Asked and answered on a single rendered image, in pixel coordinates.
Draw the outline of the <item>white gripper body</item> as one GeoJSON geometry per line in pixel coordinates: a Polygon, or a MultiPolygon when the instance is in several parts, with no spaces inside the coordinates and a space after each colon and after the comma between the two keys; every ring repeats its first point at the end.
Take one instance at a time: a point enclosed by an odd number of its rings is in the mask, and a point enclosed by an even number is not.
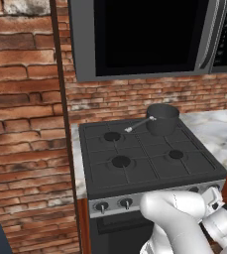
{"type": "Polygon", "coordinates": [[[212,206],[217,203],[219,207],[224,204],[222,194],[218,188],[210,187],[203,194],[202,198],[207,206],[212,206]]]}

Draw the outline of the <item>black and steel stove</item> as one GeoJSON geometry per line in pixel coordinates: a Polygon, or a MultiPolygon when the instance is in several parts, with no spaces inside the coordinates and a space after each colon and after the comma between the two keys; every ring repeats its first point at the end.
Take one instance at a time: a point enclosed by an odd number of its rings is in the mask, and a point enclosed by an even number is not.
{"type": "Polygon", "coordinates": [[[140,211],[147,191],[199,192],[218,184],[223,188],[227,171],[183,122],[167,136],[153,136],[142,125],[131,133],[125,129],[136,119],[86,123],[79,126],[89,220],[140,211]],[[129,209],[120,205],[131,198],[129,209]],[[98,202],[109,206],[104,213],[98,202]]]}

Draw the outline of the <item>dark grey saucepan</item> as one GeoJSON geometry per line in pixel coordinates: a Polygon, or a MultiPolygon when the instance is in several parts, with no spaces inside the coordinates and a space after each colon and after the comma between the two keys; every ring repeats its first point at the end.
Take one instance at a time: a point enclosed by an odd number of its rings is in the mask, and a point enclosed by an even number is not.
{"type": "Polygon", "coordinates": [[[125,131],[131,133],[142,125],[154,136],[166,136],[173,133],[179,120],[179,111],[176,107],[155,103],[147,108],[146,118],[133,126],[127,127],[125,131]]]}

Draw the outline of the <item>black oven door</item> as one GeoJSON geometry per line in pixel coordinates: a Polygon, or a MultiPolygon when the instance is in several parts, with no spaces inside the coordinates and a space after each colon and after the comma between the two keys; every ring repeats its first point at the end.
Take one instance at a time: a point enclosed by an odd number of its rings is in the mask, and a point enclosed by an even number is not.
{"type": "Polygon", "coordinates": [[[91,254],[140,254],[153,227],[140,211],[90,219],[91,254]]]}

